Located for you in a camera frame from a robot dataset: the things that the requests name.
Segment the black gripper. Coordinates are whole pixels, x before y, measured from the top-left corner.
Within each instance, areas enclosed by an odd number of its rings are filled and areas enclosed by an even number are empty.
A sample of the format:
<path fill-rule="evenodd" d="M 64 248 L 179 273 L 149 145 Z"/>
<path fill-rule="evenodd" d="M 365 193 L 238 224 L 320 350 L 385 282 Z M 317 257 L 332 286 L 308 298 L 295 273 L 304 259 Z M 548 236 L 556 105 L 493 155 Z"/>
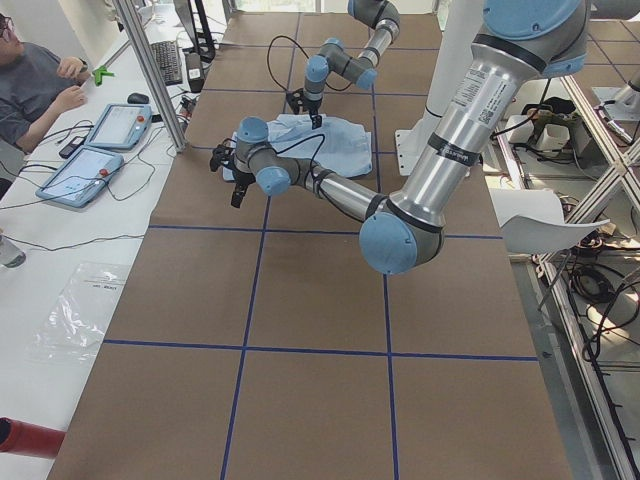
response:
<path fill-rule="evenodd" d="M 311 100 L 307 97 L 303 98 L 303 108 L 310 117 L 313 130 L 321 128 L 323 124 L 323 117 L 319 115 L 321 103 L 322 100 Z"/>
<path fill-rule="evenodd" d="M 235 171 L 234 180 L 236 187 L 232 193 L 231 206 L 240 208 L 249 187 L 255 182 L 255 176 L 252 173 Z"/>

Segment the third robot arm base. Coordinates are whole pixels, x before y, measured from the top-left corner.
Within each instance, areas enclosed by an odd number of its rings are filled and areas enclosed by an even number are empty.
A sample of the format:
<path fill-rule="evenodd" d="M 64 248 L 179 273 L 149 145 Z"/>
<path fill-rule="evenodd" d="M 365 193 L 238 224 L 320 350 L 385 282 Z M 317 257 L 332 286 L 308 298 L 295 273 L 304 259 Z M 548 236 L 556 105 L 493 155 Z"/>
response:
<path fill-rule="evenodd" d="M 639 132 L 639 71 L 621 88 L 593 87 L 599 101 L 594 108 L 605 126 L 627 145 L 632 145 Z M 620 122 L 635 122 L 632 134 Z"/>

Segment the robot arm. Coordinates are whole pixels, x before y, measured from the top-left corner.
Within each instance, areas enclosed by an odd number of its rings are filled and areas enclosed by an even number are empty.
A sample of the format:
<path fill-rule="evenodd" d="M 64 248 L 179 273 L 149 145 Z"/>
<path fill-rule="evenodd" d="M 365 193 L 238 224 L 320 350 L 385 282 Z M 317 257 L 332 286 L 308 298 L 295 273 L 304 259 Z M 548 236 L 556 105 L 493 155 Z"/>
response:
<path fill-rule="evenodd" d="M 586 56 L 588 1 L 487 1 L 470 42 L 472 61 L 403 187 L 388 196 L 309 158 L 279 155 L 268 126 L 244 118 L 229 162 L 240 207 L 248 186 L 267 196 L 304 188 L 361 221 L 359 245 L 383 274 L 404 273 L 433 259 L 444 236 L 444 208 L 476 164 L 497 122 L 523 83 L 579 71 Z"/>
<path fill-rule="evenodd" d="M 390 1 L 349 1 L 348 13 L 373 30 L 358 56 L 348 53 L 341 40 L 328 38 L 319 52 L 306 63 L 304 86 L 299 91 L 300 105 L 309 114 L 313 129 L 322 126 L 319 108 L 327 79 L 335 73 L 350 84 L 370 89 L 377 78 L 382 54 L 400 33 L 400 15 Z"/>

